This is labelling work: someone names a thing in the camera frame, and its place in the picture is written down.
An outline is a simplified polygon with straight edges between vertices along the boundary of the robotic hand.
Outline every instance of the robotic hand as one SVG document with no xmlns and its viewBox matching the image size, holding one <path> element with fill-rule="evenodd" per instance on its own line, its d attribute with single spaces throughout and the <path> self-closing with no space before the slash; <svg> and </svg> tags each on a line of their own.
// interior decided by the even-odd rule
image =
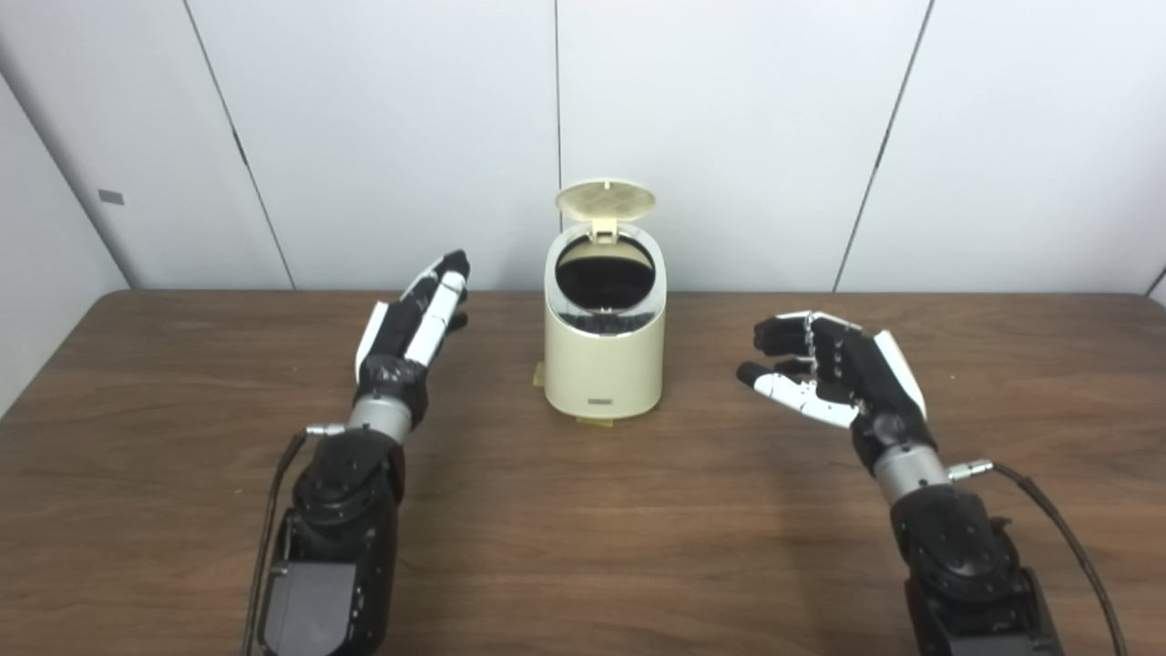
<svg viewBox="0 0 1166 656">
<path fill-rule="evenodd" d="M 272 656 L 364 656 L 385 639 L 405 494 L 405 438 L 428 408 L 426 378 L 448 333 L 466 323 L 470 262 L 462 251 L 422 271 L 401 298 L 377 303 L 357 350 L 347 423 L 296 436 L 276 471 L 252 585 L 244 654 L 255 629 Z M 279 482 L 307 435 L 322 436 L 296 479 L 254 625 Z"/>
<path fill-rule="evenodd" d="M 927 426 L 923 395 L 894 338 L 820 311 L 767 318 L 753 345 L 792 357 L 737 378 L 807 417 L 850 428 L 859 461 L 891 506 L 904 584 L 923 656 L 1062 656 L 1032 570 L 972 493 L 953 486 L 991 467 L 947 470 Z"/>
</svg>

